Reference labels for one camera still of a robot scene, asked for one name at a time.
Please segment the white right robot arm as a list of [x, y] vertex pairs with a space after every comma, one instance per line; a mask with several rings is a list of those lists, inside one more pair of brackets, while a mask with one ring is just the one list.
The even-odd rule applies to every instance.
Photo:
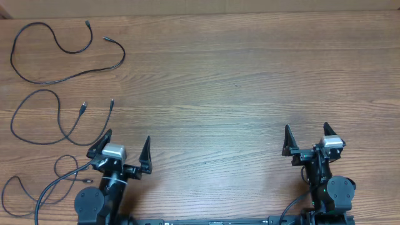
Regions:
[[[356, 183], [344, 176], [333, 176], [330, 164], [341, 158], [345, 141], [325, 122], [324, 136], [309, 149], [300, 149], [291, 132], [285, 126], [282, 147], [283, 156], [292, 157], [293, 166], [301, 166], [301, 176], [309, 191], [291, 202], [279, 217], [279, 224], [338, 224], [350, 225], [355, 220], [347, 212], [352, 209]], [[302, 209], [298, 216], [288, 216], [289, 209], [310, 196], [312, 207]]]

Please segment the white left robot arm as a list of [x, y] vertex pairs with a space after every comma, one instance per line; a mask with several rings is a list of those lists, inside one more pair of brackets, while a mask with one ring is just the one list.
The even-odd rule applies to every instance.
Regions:
[[140, 180], [143, 174], [151, 174], [151, 138], [147, 137], [139, 157], [139, 166], [126, 163], [127, 152], [123, 145], [111, 142], [112, 131], [95, 142], [87, 151], [90, 165], [102, 173], [98, 187], [82, 189], [74, 200], [77, 223], [85, 225], [127, 224], [138, 222], [130, 215], [119, 212], [129, 179]]

